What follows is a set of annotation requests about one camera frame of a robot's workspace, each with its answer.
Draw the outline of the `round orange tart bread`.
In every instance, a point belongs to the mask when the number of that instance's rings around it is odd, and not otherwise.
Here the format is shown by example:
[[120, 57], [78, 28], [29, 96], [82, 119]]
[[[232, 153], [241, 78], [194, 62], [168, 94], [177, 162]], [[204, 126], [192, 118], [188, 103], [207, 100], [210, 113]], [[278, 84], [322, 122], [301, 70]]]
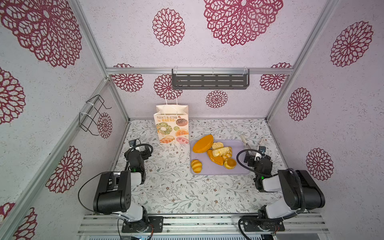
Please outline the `round orange tart bread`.
[[224, 160], [224, 167], [228, 170], [232, 170], [237, 166], [237, 161], [232, 158], [227, 158]]

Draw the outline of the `orange oval bread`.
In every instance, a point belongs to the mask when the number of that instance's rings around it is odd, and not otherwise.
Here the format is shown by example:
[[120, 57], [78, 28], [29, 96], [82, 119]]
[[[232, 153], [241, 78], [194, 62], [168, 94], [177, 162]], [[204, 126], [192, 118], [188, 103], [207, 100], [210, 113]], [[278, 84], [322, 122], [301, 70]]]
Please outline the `orange oval bread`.
[[215, 164], [217, 164], [217, 165], [220, 165], [220, 166], [223, 166], [223, 165], [224, 165], [224, 160], [223, 160], [222, 156], [217, 156], [217, 157], [215, 157], [215, 156], [213, 155], [213, 150], [208, 150], [208, 151], [207, 151], [207, 154], [208, 154], [210, 160], [211, 160], [213, 163], [215, 163]]

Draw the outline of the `printed paper bread bag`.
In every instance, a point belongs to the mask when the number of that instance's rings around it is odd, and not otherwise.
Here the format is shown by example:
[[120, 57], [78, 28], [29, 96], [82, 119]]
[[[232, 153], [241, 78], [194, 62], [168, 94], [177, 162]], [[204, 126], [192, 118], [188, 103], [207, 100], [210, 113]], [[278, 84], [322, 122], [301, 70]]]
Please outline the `printed paper bread bag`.
[[[167, 95], [176, 98], [176, 104], [168, 104]], [[178, 96], [174, 91], [166, 93], [165, 105], [157, 105], [154, 120], [156, 131], [161, 144], [180, 144], [190, 143], [189, 133], [189, 106], [179, 105]]]

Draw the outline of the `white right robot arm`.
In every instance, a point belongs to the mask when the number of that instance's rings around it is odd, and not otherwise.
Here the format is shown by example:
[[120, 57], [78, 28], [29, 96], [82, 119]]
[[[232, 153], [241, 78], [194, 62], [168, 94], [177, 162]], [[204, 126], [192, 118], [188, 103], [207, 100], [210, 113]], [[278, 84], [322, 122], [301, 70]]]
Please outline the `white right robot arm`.
[[254, 183], [259, 192], [283, 194], [281, 199], [259, 209], [256, 217], [245, 217], [246, 222], [258, 223], [262, 228], [279, 226], [283, 220], [325, 206], [323, 192], [307, 171], [288, 168], [273, 175], [273, 163], [265, 147], [242, 150], [236, 160], [241, 167], [255, 174]]

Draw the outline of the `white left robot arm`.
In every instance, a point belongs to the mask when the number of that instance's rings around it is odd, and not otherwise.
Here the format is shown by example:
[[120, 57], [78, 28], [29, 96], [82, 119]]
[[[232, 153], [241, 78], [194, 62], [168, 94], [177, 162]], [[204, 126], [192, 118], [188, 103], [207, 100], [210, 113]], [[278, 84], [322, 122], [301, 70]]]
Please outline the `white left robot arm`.
[[150, 221], [145, 207], [132, 200], [132, 188], [146, 181], [145, 160], [152, 156], [149, 144], [135, 144], [124, 153], [126, 166], [120, 172], [103, 172], [93, 200], [93, 211], [97, 214], [116, 215], [123, 220], [122, 231], [146, 232]]

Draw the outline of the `striped yellow bread stick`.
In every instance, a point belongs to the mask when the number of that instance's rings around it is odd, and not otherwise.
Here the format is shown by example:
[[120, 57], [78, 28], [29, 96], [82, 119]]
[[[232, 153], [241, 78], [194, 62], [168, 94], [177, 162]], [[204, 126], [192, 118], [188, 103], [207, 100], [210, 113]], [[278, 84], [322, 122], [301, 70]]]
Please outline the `striped yellow bread stick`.
[[233, 155], [233, 151], [231, 147], [228, 147], [228, 150], [225, 154], [222, 155], [223, 160], [225, 161], [228, 158], [231, 158]]

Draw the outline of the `pale long bread loaf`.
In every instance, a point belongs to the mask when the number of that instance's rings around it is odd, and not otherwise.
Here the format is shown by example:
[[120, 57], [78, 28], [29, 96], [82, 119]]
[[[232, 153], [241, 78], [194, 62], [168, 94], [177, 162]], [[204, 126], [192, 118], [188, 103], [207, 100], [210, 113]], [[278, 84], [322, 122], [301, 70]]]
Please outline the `pale long bread loaf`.
[[223, 147], [219, 149], [213, 150], [213, 156], [218, 157], [218, 156], [224, 156], [232, 152], [231, 147]]

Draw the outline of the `pale crusty bread roll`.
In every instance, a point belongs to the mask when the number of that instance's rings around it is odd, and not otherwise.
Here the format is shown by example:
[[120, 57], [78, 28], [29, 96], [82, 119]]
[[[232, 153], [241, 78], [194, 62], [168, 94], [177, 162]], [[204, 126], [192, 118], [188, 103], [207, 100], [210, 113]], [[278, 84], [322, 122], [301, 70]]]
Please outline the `pale crusty bread roll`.
[[221, 149], [224, 147], [224, 144], [222, 142], [214, 142], [212, 145], [212, 150]]

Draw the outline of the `lavender plastic tray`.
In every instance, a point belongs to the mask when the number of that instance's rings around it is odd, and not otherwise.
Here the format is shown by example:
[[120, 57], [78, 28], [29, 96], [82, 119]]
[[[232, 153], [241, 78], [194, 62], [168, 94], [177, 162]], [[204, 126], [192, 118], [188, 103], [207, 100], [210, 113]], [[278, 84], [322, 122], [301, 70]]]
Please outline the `lavender plastic tray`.
[[247, 175], [250, 171], [246, 168], [243, 168], [236, 161], [237, 154], [244, 149], [244, 144], [241, 140], [215, 140], [215, 142], [221, 142], [224, 144], [224, 147], [230, 147], [232, 149], [232, 156], [230, 160], [230, 166], [227, 168], [226, 160], [224, 157], [214, 157], [213, 161], [210, 155], [207, 152], [204, 153], [195, 153], [193, 151], [194, 145], [197, 143], [197, 140], [191, 141], [190, 143], [190, 162], [198, 160], [202, 164], [202, 170], [200, 172], [195, 172], [191, 168], [191, 173], [193, 175], [199, 176], [213, 176], [213, 175]]

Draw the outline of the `small striped croissant bun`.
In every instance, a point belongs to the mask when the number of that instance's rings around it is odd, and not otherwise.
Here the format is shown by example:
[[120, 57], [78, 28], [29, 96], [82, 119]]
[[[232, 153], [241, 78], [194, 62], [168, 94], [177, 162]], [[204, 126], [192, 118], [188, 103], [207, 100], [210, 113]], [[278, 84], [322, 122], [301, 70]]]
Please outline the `small striped croissant bun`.
[[203, 164], [199, 160], [192, 160], [191, 168], [194, 173], [199, 174], [203, 169]]

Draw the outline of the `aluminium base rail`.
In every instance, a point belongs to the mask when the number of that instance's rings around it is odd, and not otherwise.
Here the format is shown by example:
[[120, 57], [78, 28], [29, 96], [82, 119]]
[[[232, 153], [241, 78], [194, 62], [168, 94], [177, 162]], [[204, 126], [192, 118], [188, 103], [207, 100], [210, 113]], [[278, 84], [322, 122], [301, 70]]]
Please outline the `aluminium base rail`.
[[258, 238], [262, 235], [283, 234], [313, 234], [321, 240], [329, 239], [329, 230], [320, 214], [301, 214], [294, 218], [280, 221], [276, 227], [261, 230], [260, 224], [251, 221], [240, 221], [244, 214], [210, 214], [210, 215], [183, 215], [164, 214], [150, 215], [151, 225], [145, 231], [130, 229], [127, 224], [116, 216], [85, 215], [77, 235], [81, 239], [95, 236], [152, 236], [159, 239], [162, 236], [240, 236], [245, 233], [249, 238]]

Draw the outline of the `dark grey wall shelf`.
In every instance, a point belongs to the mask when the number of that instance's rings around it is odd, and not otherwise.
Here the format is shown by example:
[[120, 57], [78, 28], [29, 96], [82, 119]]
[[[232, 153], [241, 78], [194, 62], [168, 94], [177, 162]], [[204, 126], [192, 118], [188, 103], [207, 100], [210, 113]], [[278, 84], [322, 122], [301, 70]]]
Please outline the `dark grey wall shelf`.
[[179, 74], [172, 69], [174, 90], [246, 90], [250, 75], [243, 74]]

